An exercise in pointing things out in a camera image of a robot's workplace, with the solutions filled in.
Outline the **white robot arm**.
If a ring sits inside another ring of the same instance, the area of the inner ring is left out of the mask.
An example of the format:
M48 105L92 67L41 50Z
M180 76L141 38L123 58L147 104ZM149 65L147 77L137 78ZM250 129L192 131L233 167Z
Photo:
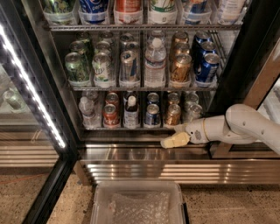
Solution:
M280 125L245 104L229 107L225 115L200 118L174 127L175 133L160 141L165 149L188 143L252 144L260 140L280 154Z

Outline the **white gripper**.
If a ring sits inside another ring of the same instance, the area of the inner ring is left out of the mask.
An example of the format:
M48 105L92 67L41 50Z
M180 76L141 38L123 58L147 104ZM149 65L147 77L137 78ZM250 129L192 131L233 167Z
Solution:
M170 149L185 146L189 141L193 144L206 144L209 142L205 131L204 118L191 121L188 124L176 125L174 130L177 133L160 141L163 148Z

